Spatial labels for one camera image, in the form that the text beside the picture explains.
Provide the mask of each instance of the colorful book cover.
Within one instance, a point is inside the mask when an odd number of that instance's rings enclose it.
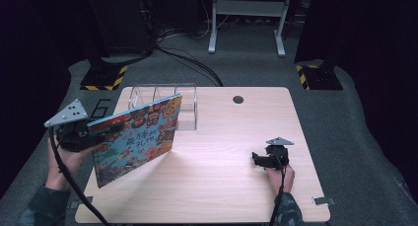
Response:
[[[169,152],[181,95],[173,95],[88,123],[92,132],[111,129],[93,151],[99,188]]]

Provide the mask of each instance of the sleeve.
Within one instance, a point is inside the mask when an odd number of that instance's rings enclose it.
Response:
[[[279,226],[302,226],[305,222],[302,218],[302,212],[293,196],[283,192],[282,201],[279,205],[279,213],[277,216]]]
[[[41,186],[19,219],[18,225],[56,225],[65,217],[69,197],[70,190]]]

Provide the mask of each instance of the human hand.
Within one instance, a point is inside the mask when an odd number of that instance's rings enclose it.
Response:
[[[82,150],[80,152],[71,152],[65,149],[62,149],[61,146],[58,146],[58,153],[61,157],[62,162],[67,167],[73,178],[76,177],[78,169],[83,163],[86,156],[95,150],[96,148],[101,147],[102,144],[92,146],[88,149]],[[46,179],[45,186],[51,189],[66,190],[68,189],[68,182],[65,179],[64,175],[60,173],[58,168],[58,163],[56,162],[55,155],[52,149],[50,139],[48,138],[47,143],[48,149],[48,178]]]
[[[292,169],[292,167],[290,165],[287,165],[284,167],[286,170],[285,173],[285,181],[284,181],[284,185],[283,185],[283,191],[290,193],[292,186],[293,186],[293,181],[295,179],[295,171]],[[279,193],[279,189],[282,186],[282,172],[276,171],[274,169],[265,169],[267,171],[268,177],[270,179],[270,184],[274,189],[274,192],[276,193],[276,195]]]

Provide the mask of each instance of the illustrated cover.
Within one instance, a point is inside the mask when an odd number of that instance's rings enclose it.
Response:
[[[113,130],[93,151],[99,188],[172,149],[180,104],[176,94],[88,123],[92,132]]]

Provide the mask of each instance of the black stand base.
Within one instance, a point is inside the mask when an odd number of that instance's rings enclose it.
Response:
[[[343,90],[333,70],[306,65],[297,65],[296,69],[305,90]]]
[[[102,62],[101,67],[91,66],[81,82],[81,89],[92,87],[96,90],[113,90],[117,81],[123,76],[125,64],[110,64]]]

